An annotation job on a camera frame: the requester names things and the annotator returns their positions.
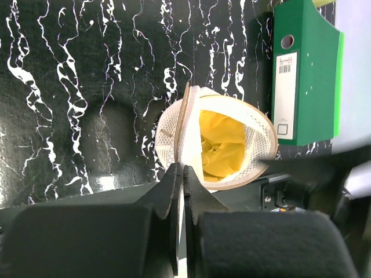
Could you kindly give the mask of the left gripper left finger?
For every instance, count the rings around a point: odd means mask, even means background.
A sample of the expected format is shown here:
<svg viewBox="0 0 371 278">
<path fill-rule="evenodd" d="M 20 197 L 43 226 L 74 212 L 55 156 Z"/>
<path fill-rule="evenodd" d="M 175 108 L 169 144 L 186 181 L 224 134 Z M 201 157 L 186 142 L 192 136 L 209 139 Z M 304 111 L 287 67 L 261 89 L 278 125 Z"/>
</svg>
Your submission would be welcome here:
<svg viewBox="0 0 371 278">
<path fill-rule="evenodd" d="M 134 203 L 29 206 L 1 239 L 2 277 L 174 277 L 181 168 Z"/>
</svg>

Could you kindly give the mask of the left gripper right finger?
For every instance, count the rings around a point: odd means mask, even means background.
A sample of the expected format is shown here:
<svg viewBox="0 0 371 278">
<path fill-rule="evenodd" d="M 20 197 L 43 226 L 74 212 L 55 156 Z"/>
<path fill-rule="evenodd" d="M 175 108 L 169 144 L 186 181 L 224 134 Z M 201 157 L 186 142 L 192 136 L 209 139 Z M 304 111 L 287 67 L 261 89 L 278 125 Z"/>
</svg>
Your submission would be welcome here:
<svg viewBox="0 0 371 278">
<path fill-rule="evenodd" d="M 322 213 L 231 211 L 184 169 L 189 277 L 357 277 L 346 244 Z"/>
</svg>

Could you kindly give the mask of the white mesh laundry bag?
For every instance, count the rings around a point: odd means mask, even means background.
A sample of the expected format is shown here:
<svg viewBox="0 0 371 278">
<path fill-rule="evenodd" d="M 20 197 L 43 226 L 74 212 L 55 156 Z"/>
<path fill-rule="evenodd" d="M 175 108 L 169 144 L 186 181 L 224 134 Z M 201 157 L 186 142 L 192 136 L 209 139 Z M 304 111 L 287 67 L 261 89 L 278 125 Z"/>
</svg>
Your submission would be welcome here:
<svg viewBox="0 0 371 278">
<path fill-rule="evenodd" d="M 191 166 L 210 191 L 246 185 L 275 158 L 278 138 L 256 107 L 208 87 L 186 84 L 183 98 L 159 118 L 154 149 L 164 169 Z"/>
</svg>

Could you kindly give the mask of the mustard yellow bra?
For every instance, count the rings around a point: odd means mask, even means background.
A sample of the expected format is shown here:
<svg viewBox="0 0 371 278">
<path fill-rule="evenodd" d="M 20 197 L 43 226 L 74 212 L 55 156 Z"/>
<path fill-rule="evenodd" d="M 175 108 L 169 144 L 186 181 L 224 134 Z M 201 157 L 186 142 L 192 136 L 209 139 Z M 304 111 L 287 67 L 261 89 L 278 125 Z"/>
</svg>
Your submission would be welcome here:
<svg viewBox="0 0 371 278">
<path fill-rule="evenodd" d="M 199 126 L 205 181 L 218 182 L 239 171 L 245 156 L 245 125 L 229 116 L 202 110 Z"/>
</svg>

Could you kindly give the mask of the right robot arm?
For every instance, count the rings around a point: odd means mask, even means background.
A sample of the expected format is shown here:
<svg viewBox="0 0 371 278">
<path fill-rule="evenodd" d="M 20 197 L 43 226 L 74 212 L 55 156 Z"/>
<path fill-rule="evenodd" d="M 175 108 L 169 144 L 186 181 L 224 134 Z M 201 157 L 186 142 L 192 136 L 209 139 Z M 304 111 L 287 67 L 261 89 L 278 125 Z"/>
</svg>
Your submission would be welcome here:
<svg viewBox="0 0 371 278">
<path fill-rule="evenodd" d="M 351 170 L 370 161 L 370 145 L 331 155 L 259 161 L 288 175 L 280 203 L 324 213 L 345 236 L 355 233 L 370 241 L 370 197 L 351 197 L 345 188 Z"/>
</svg>

